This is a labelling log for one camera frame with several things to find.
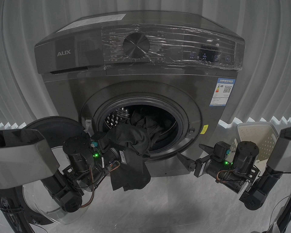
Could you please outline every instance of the front-loading washing machine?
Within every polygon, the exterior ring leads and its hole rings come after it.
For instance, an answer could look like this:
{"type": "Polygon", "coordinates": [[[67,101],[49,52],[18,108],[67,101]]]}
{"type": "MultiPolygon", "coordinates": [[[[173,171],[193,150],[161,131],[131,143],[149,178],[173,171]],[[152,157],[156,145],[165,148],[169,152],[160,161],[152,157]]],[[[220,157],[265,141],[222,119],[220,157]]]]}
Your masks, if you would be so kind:
{"type": "Polygon", "coordinates": [[[107,132],[143,111],[163,128],[152,177],[189,173],[242,68],[244,40],[199,15],[126,11],[78,19],[35,45],[37,69],[60,116],[107,132]]]}

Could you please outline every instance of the white curtain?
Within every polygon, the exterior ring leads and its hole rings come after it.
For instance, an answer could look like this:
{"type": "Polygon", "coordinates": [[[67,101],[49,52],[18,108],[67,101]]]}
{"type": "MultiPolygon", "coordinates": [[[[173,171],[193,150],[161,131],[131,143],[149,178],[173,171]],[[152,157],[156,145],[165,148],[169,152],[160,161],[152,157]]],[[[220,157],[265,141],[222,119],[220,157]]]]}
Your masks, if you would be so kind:
{"type": "Polygon", "coordinates": [[[289,120],[290,0],[8,0],[1,14],[0,122],[21,124],[57,115],[36,70],[37,42],[80,17],[144,9],[201,14],[245,39],[243,69],[223,113],[224,122],[235,117],[242,122],[270,121],[273,116],[289,120]]]}

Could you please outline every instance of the gray floor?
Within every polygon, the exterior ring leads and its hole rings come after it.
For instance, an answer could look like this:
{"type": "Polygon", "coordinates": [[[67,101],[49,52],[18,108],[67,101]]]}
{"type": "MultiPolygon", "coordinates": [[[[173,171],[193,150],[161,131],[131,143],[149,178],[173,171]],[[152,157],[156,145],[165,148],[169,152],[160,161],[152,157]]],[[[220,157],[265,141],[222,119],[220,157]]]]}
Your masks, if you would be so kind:
{"type": "MultiPolygon", "coordinates": [[[[220,125],[210,145],[220,140],[231,143],[235,126],[224,129],[220,125]]],[[[249,233],[268,229],[271,212],[276,203],[291,192],[290,175],[283,175],[270,192],[264,205],[250,211],[239,201],[240,195],[203,175],[152,178],[142,190],[112,191],[106,178],[95,192],[87,212],[68,224],[45,226],[49,233],[249,233]]],[[[278,205],[277,215],[284,201],[278,205]]],[[[12,232],[0,214],[3,232],[12,232]]],[[[36,232],[44,232],[33,226],[36,232]]]]}

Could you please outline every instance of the barcode sticker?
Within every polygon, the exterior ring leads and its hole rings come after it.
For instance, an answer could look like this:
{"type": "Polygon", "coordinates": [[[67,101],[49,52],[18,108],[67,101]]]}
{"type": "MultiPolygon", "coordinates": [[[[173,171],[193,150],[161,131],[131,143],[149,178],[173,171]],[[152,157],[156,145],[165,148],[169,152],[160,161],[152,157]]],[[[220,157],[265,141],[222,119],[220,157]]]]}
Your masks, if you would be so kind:
{"type": "Polygon", "coordinates": [[[120,153],[120,157],[121,157],[121,162],[124,164],[127,164],[123,151],[119,151],[119,153],[120,153]]]}
{"type": "Polygon", "coordinates": [[[203,173],[203,169],[204,169],[204,167],[205,167],[205,164],[206,164],[206,163],[202,164],[201,170],[200,170],[200,172],[199,172],[199,176],[202,175],[202,173],[203,173]]]}
{"type": "Polygon", "coordinates": [[[234,84],[235,79],[218,78],[209,106],[226,106],[234,84]]]}

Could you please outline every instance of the top panel label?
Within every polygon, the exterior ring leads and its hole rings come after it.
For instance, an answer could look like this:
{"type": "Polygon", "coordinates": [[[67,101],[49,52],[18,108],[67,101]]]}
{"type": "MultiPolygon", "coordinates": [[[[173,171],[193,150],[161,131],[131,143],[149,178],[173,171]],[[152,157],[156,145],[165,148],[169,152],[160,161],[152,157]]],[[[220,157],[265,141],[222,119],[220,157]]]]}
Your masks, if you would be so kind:
{"type": "Polygon", "coordinates": [[[109,21],[118,21],[118,20],[122,20],[125,15],[126,14],[105,15],[105,16],[99,16],[99,17],[94,17],[90,19],[79,20],[79,21],[72,22],[71,24],[65,26],[64,28],[62,28],[61,30],[57,32],[72,29],[75,27],[85,26],[89,24],[103,23],[103,22],[109,22],[109,21]]]}

